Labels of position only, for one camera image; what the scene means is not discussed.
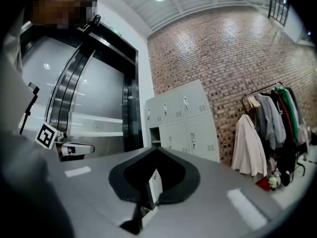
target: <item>elevator door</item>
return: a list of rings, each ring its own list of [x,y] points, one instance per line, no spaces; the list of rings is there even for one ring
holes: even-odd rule
[[[36,133],[42,127],[53,88],[75,50],[68,44],[45,36],[34,44],[22,59],[24,83],[28,85],[32,82],[40,89],[23,130],[23,135],[31,140],[35,139]]]
[[[123,73],[95,57],[81,73],[72,99],[67,138],[95,147],[95,152],[85,158],[124,152],[123,80]]]

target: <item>beige jacket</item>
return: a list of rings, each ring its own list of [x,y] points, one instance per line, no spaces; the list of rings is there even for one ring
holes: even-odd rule
[[[248,115],[242,115],[236,125],[232,169],[243,174],[267,175],[266,160],[261,140]]]

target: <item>brick wall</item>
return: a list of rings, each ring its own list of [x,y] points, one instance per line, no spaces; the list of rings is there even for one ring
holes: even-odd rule
[[[308,126],[317,126],[317,60],[249,7],[203,11],[148,39],[155,94],[200,79],[210,103],[221,161],[230,165],[246,92],[276,81],[292,87]]]

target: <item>metal locker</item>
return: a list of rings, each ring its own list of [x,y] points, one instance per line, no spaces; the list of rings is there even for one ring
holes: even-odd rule
[[[171,122],[183,120],[183,110],[177,90],[161,95],[164,106],[164,121]]]
[[[146,117],[148,126],[162,124],[164,108],[161,96],[156,96],[146,101]]]
[[[162,147],[189,153],[186,125],[183,121],[167,123],[165,125]]]
[[[186,118],[208,113],[205,93],[199,83],[189,84],[179,89]]]
[[[218,161],[216,131],[209,115],[187,120],[188,139],[193,155]]]

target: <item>locker vent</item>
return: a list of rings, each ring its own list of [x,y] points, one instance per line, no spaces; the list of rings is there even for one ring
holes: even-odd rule
[[[207,146],[207,150],[208,150],[209,152],[214,151],[214,145],[208,145],[208,146]]]
[[[205,105],[199,106],[199,110],[200,112],[206,111],[206,106]]]
[[[177,117],[177,118],[182,117],[182,116],[183,116],[183,115],[182,115],[182,112],[181,112],[181,111],[176,112],[176,117]]]

